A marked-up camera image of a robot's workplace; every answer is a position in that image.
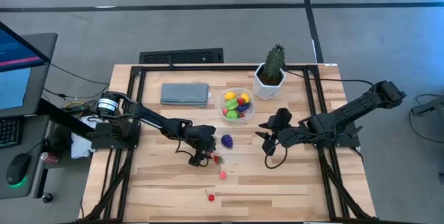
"white hexagonal pot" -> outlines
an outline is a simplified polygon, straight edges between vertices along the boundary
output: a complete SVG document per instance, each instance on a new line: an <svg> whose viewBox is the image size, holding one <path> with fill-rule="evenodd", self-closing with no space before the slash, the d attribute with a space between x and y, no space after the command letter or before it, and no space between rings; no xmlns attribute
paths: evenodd
<svg viewBox="0 0 444 224"><path fill-rule="evenodd" d="M280 81L279 85L264 85L262 81L259 79L257 74L259 73L259 70L265 65L265 63L261 63L259 67L257 68L255 72L255 82L254 82L254 88L255 88L255 95L260 97L264 100L269 100L270 98L273 98L276 96L279 92L279 88L281 88L282 83L284 82L287 75L285 72L281 69L280 73L282 75L282 80Z"/></svg>

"monitor screen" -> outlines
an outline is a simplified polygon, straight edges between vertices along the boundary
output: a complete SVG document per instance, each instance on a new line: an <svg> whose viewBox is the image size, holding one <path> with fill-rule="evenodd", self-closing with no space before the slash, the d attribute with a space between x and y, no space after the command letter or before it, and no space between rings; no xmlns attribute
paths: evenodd
<svg viewBox="0 0 444 224"><path fill-rule="evenodd" d="M9 28L0 28L0 71L43 65L47 59Z"/></svg>

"wooden tabletop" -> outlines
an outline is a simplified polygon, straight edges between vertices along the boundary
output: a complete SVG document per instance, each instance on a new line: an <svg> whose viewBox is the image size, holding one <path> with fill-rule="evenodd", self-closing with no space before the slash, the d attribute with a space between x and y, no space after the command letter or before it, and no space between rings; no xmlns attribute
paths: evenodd
<svg viewBox="0 0 444 224"><path fill-rule="evenodd" d="M126 92L130 68L131 65L125 64L114 66L110 91ZM320 64L319 69L321 78L340 78L336 65ZM216 165L210 161L205 168L190 166L188 155L174 153L177 141L142 125L139 147L133 158L125 222L329 220L315 148L308 144L292 146L288 149L287 161L270 170L264 166L263 140L255 134L263 131L257 125L265 123L281 107L292 113L294 126L310 115L302 78L288 74L278 96L269 101L255 97L255 115L250 123L231 124L220 118L216 108L220 92L231 87L245 87L253 92L253 74L254 71L150 71L146 74L144 106L164 117L190 119L195 126L215 126L216 152L225 162ZM208 83L211 93L208 106L161 105L162 83ZM342 83L322 81L322 84L329 111L346 103ZM314 83L312 87L317 102ZM221 145L220 138L225 134L234 140L232 149ZM193 151L182 144L181 149ZM337 153L344 186L364 211L375 215L361 158L349 148L337 148ZM278 146L269 163L277 164L283 155L284 149ZM100 199L107 158L108 150L100 150L92 159L83 196L85 214ZM221 171L228 174L226 180L219 179ZM334 186L332 190L336 212L340 215ZM213 202L208 201L205 191L216 196ZM117 215L119 192L117 189L114 195L111 217Z"/></svg>

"cactus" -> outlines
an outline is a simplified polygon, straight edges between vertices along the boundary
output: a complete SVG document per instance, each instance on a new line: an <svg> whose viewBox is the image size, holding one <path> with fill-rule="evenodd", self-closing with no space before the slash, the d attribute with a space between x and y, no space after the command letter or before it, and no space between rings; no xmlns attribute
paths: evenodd
<svg viewBox="0 0 444 224"><path fill-rule="evenodd" d="M284 47L281 44L276 44L266 57L264 70L260 76L261 81L267 85L279 85L280 69L284 66L284 61Z"/></svg>

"folded cloth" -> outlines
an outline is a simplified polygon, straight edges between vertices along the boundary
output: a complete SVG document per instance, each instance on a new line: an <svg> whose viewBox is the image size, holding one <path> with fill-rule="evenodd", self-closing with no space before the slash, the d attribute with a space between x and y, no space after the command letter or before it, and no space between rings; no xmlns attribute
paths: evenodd
<svg viewBox="0 0 444 224"><path fill-rule="evenodd" d="M205 83L166 83L162 85L160 103L207 107L208 87Z"/></svg>

